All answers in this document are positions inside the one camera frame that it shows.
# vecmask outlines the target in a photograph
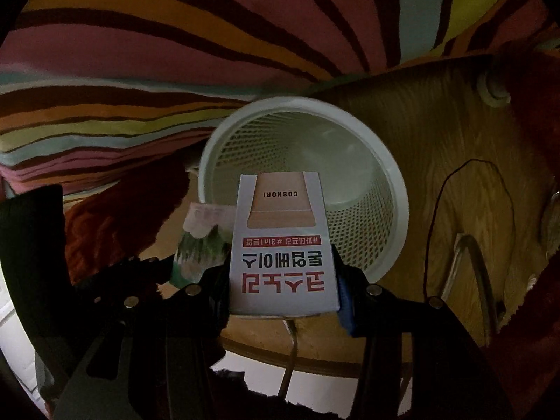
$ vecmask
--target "screw head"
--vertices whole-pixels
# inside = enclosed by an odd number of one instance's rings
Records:
[[[130,296],[124,300],[124,305],[127,308],[134,308],[136,305],[140,303],[138,297]]]
[[[432,308],[436,308],[436,310],[438,310],[443,307],[443,300],[440,299],[439,297],[432,297],[431,299],[428,300],[428,304]]]
[[[378,297],[383,293],[383,288],[379,285],[369,285],[366,287],[366,292],[372,297]]]
[[[197,284],[193,284],[193,285],[188,285],[185,288],[185,293],[189,296],[189,297],[194,297],[195,295],[198,295],[202,292],[202,287],[200,285]]]

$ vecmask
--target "black cable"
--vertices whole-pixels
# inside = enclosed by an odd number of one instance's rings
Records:
[[[424,259],[424,282],[423,282],[423,291],[424,291],[424,301],[428,301],[428,260],[429,260],[429,244],[430,241],[432,239],[432,234],[433,234],[433,227],[436,224],[436,216],[437,216],[437,212],[438,212],[438,206],[440,204],[440,199],[441,196],[443,194],[443,190],[445,189],[445,185],[447,184],[447,182],[449,181],[449,179],[451,177],[453,177],[453,175],[457,174],[461,169],[463,169],[463,167],[466,167],[468,164],[472,163],[472,162],[481,162],[483,164],[488,164],[490,166],[492,166],[492,168],[494,169],[494,171],[498,174],[499,179],[502,183],[503,189],[507,194],[507,197],[510,199],[510,204],[511,204],[511,219],[512,219],[512,226],[513,226],[513,245],[512,245],[512,250],[511,250],[511,254],[510,254],[510,259],[513,256],[513,249],[515,248],[515,237],[516,237],[516,230],[515,230],[515,210],[513,208],[513,199],[511,198],[511,194],[508,191],[508,187],[506,186],[506,181],[503,179],[502,174],[500,173],[498,166],[496,164],[494,164],[492,161],[486,161],[486,160],[479,160],[478,158],[471,158],[468,161],[464,162],[463,164],[461,164],[457,169],[455,169],[452,173],[450,173],[449,175],[447,175],[447,177],[445,178],[445,180],[443,181],[443,184],[441,185],[441,189],[439,194],[437,195],[437,199],[436,199],[436,205],[433,208],[433,215],[432,215],[432,222],[429,225],[429,230],[428,230],[428,238],[426,241],[426,257]]]

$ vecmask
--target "striped fabric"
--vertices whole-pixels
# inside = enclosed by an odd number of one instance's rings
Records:
[[[0,175],[72,204],[253,99],[558,36],[541,0],[29,0],[0,47]]]

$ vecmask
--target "wooden table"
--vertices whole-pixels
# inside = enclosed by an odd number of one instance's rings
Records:
[[[470,158],[496,164],[512,197],[513,210],[499,175],[489,165],[471,163],[447,184],[432,236],[428,292],[436,294],[446,277],[459,232],[472,234],[481,247],[496,300],[504,300],[505,320],[522,303],[527,282],[546,266],[539,223],[551,193],[552,174],[543,158],[523,139],[509,108],[486,106],[475,90],[486,58],[464,58],[402,69],[314,95],[350,112],[381,138],[396,159],[407,186],[410,222],[399,259],[380,284],[403,299],[422,300],[422,276],[429,223],[446,176]],[[175,251],[188,204],[164,225],[156,244],[143,256]],[[477,343],[484,343],[481,308],[468,258],[455,280],[448,304]],[[297,319],[296,370],[358,377],[363,339],[352,339],[335,314]],[[280,320],[232,317],[222,333],[226,349],[285,366],[291,348]],[[404,342],[405,361],[410,341]]]

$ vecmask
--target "white plastic basket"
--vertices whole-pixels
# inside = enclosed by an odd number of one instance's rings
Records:
[[[201,202],[235,205],[241,174],[319,173],[332,243],[371,283],[393,266],[408,229],[408,196],[383,142],[348,112],[309,98],[259,100],[235,111],[202,154]]]

